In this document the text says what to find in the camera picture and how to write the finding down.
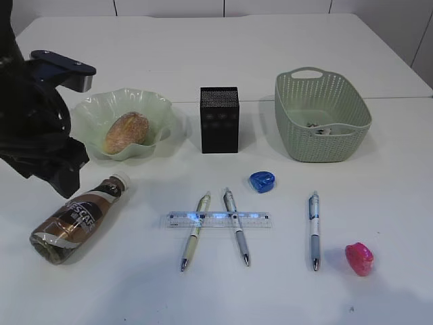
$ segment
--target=woven basket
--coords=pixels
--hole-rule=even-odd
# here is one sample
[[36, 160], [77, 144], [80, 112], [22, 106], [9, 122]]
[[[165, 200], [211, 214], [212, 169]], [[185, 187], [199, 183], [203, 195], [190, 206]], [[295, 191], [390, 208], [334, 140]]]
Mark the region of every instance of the woven basket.
[[[321, 76], [294, 78], [293, 74], [300, 71], [314, 71]], [[275, 117], [289, 155], [306, 163], [346, 160], [371, 125], [370, 112], [352, 84], [341, 74], [318, 68], [299, 68], [278, 75]]]

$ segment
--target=white pen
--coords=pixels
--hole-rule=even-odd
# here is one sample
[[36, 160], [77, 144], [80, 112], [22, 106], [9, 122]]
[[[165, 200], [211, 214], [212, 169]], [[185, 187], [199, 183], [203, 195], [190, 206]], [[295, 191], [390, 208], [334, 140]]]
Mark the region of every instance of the white pen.
[[310, 217], [310, 253], [313, 269], [319, 271], [320, 267], [320, 240], [319, 240], [319, 195], [317, 191], [309, 199]]
[[[237, 212], [235, 199], [233, 198], [233, 194], [229, 190], [229, 188], [225, 189], [224, 194], [224, 203], [227, 211]], [[239, 246], [239, 250], [241, 252], [242, 259], [244, 259], [246, 266], [250, 266], [250, 252], [248, 251], [248, 246], [246, 244], [246, 239], [244, 235], [244, 231], [242, 229], [242, 224], [240, 223], [239, 217], [237, 214], [233, 214], [231, 218], [233, 222], [233, 229], [235, 231], [237, 244]]]
[[[209, 209], [210, 204], [210, 192], [207, 193], [200, 199], [196, 211], [207, 211]], [[189, 262], [192, 260], [194, 252], [196, 251], [198, 237], [200, 235], [202, 219], [200, 216], [198, 217], [199, 226], [193, 227], [191, 230], [191, 234], [189, 235], [187, 246], [185, 247], [185, 251], [182, 256], [182, 264], [181, 264], [181, 272], [185, 271]]]

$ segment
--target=pen grip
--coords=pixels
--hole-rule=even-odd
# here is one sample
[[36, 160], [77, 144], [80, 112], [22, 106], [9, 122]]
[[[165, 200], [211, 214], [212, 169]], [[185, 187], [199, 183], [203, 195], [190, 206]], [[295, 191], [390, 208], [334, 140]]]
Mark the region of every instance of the pen grip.
[[237, 244], [239, 245], [239, 250], [241, 252], [241, 255], [250, 254], [248, 252], [248, 246], [246, 246], [246, 240], [244, 236], [244, 232], [242, 230], [238, 230], [236, 232], [236, 240]]
[[183, 259], [192, 259], [194, 255], [194, 251], [197, 247], [198, 238], [195, 236], [190, 236], [188, 238], [187, 246], [185, 247], [185, 251], [183, 252]]
[[318, 235], [311, 236], [311, 259], [320, 259], [320, 242]]

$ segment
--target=bottle cap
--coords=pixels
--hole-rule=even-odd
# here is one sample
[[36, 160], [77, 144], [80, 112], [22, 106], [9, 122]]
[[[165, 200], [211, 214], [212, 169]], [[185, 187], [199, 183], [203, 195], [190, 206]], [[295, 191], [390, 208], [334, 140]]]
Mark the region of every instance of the bottle cap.
[[117, 171], [115, 172], [112, 177], [117, 178], [119, 181], [121, 181], [123, 183], [124, 186], [124, 190], [128, 190], [130, 184], [131, 184], [131, 179], [129, 178], [129, 176], [122, 172], [122, 171]]

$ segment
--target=ruler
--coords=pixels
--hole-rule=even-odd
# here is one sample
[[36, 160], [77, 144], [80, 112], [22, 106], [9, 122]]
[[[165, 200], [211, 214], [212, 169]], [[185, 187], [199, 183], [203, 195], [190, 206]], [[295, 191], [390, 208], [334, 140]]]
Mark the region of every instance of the ruler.
[[168, 228], [233, 227], [231, 218], [238, 217], [244, 228], [271, 228], [271, 216], [267, 212], [197, 212], [173, 211], [166, 217]]

